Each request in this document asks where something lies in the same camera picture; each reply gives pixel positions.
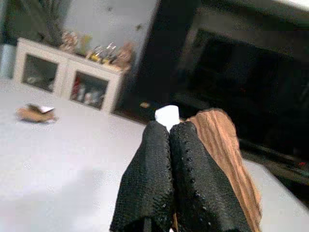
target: brown object on floor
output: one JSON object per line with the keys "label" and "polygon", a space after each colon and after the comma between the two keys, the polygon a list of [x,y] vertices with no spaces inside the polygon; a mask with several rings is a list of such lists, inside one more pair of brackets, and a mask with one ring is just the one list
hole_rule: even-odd
{"label": "brown object on floor", "polygon": [[250,229],[260,231],[260,194],[242,163],[239,141],[230,117],[220,109],[199,112],[189,118],[205,148],[227,176]]}
{"label": "brown object on floor", "polygon": [[52,111],[42,114],[32,109],[21,108],[17,110],[17,115],[22,119],[31,122],[47,122],[48,120],[56,121],[55,115]]}

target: cabinet top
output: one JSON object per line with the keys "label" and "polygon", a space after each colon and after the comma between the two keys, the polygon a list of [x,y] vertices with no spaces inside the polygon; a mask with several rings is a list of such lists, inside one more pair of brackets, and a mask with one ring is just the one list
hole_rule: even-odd
{"label": "cabinet top", "polygon": [[67,53],[67,52],[63,52],[60,49],[57,49],[56,47],[52,47],[52,46],[49,46],[49,45],[46,45],[46,44],[34,42],[34,41],[31,41],[31,40],[28,40],[28,39],[18,38],[18,43],[23,43],[23,44],[26,44],[26,45],[29,45],[29,46],[33,46],[33,47],[36,47],[38,49],[42,49],[42,50],[45,50],[47,52],[54,53],[54,54],[57,54],[59,56],[65,57],[67,59],[75,60],[77,62],[81,62],[81,63],[87,64],[87,65],[93,66],[95,68],[99,68],[99,69],[102,69],[104,71],[108,71],[108,72],[111,72],[111,73],[114,73],[114,74],[122,74],[122,73],[127,71],[127,70],[122,70],[121,68],[119,68],[115,65],[111,65],[111,64],[98,64],[98,63],[95,63],[91,60],[79,57],[76,54],[70,54],[70,53]]}

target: brown cloth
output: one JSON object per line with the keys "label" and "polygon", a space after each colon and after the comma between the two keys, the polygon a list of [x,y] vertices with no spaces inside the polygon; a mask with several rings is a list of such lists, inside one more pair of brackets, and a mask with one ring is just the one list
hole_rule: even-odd
{"label": "brown cloth", "polygon": [[242,163],[235,126],[220,109],[199,112],[188,119],[197,128],[199,139],[227,176],[245,214],[250,229],[260,232],[260,194]]}

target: decorative item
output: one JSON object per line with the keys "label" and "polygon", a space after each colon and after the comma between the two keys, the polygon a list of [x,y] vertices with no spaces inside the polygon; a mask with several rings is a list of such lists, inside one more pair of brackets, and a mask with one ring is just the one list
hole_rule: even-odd
{"label": "decorative item", "polygon": [[128,42],[120,48],[117,58],[112,62],[112,64],[122,69],[129,67],[133,56],[133,46],[133,43]]}
{"label": "decorative item", "polygon": [[42,79],[37,77],[37,76],[29,76],[27,79],[26,79],[26,82],[30,85],[37,85],[39,82],[41,82]]}
{"label": "decorative item", "polygon": [[101,63],[104,64],[104,63],[110,62],[114,56],[115,50],[116,50],[116,46],[113,46],[113,43],[110,43],[104,51],[105,53],[103,54],[104,57]]}
{"label": "decorative item", "polygon": [[85,85],[84,84],[80,84],[79,92],[78,92],[78,95],[77,95],[77,101],[83,102],[84,96],[85,96],[85,92],[86,92]]}
{"label": "decorative item", "polygon": [[71,95],[71,98],[73,100],[77,99],[77,95],[79,93],[79,89],[80,89],[80,78],[76,77],[75,81],[74,81],[73,88],[72,88],[72,95]]}
{"label": "decorative item", "polygon": [[86,59],[100,63],[103,58],[103,52],[104,48],[102,46],[97,46],[95,49],[87,52]]}
{"label": "decorative item", "polygon": [[49,81],[48,90],[51,92],[54,90],[54,80]]}
{"label": "decorative item", "polygon": [[39,107],[33,104],[29,104],[27,108],[18,109],[17,115],[21,119],[31,122],[47,122],[49,120],[57,121],[54,114],[54,108]]}
{"label": "decorative item", "polygon": [[73,31],[65,31],[62,34],[63,44],[60,46],[60,50],[73,54],[77,45],[77,35]]}
{"label": "decorative item", "polygon": [[92,37],[90,35],[84,35],[80,39],[80,49],[79,54],[82,56],[86,56],[87,51],[89,50],[90,41],[92,40]]}
{"label": "decorative item", "polygon": [[84,103],[87,104],[87,105],[90,105],[91,102],[92,102],[92,95],[91,95],[91,93],[86,93],[85,94]]}
{"label": "decorative item", "polygon": [[115,50],[116,46],[113,46],[113,43],[110,43],[107,47],[97,46],[87,52],[86,59],[104,64],[112,60]]}

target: small toy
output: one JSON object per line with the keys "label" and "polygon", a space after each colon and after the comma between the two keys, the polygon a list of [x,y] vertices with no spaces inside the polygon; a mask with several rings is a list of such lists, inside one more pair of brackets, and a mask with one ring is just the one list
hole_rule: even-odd
{"label": "small toy", "polygon": [[122,48],[119,49],[117,58],[112,62],[112,64],[122,69],[127,68],[130,66],[132,57],[133,57],[133,43],[128,42]]}
{"label": "small toy", "polygon": [[28,108],[18,109],[17,115],[24,120],[37,123],[44,123],[49,120],[57,121],[54,115],[54,108],[39,107],[33,104],[28,104]]}
{"label": "small toy", "polygon": [[95,49],[87,52],[86,59],[104,64],[111,61],[115,50],[116,46],[113,46],[113,43],[110,43],[107,47],[97,46]]}
{"label": "small toy", "polygon": [[73,54],[78,42],[76,33],[73,31],[65,31],[62,34],[62,42],[63,44],[60,46],[60,50]]}

